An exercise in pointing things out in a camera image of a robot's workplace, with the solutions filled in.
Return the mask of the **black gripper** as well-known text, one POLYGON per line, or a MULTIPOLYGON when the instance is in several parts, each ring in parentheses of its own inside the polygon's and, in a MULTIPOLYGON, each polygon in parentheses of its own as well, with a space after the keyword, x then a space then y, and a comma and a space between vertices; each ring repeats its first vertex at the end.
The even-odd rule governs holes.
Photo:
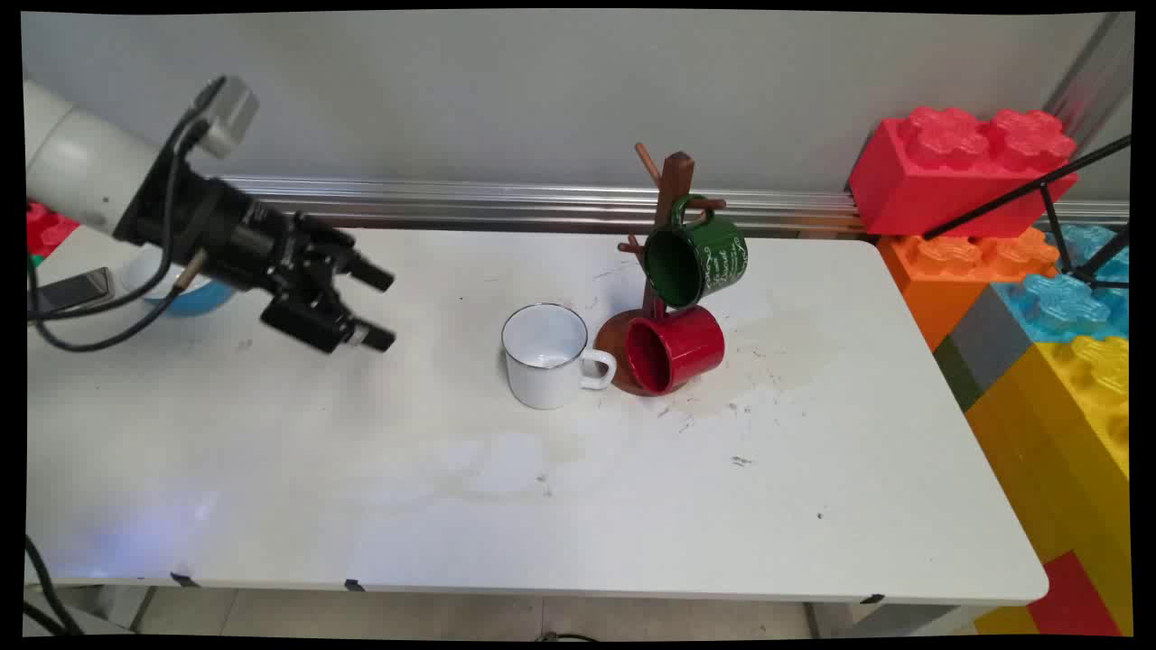
POLYGON ((307 214, 286 214, 207 178, 187 163, 190 145, 166 145, 116 227, 116 238, 153 246, 160 259, 148 285, 164 296, 210 276, 236 291, 274 295, 260 322, 311 348, 390 350, 397 334, 361 320, 336 297, 335 276, 349 274, 388 291, 390 271, 360 254, 356 239, 307 214), (304 297, 321 297, 309 302, 304 297))

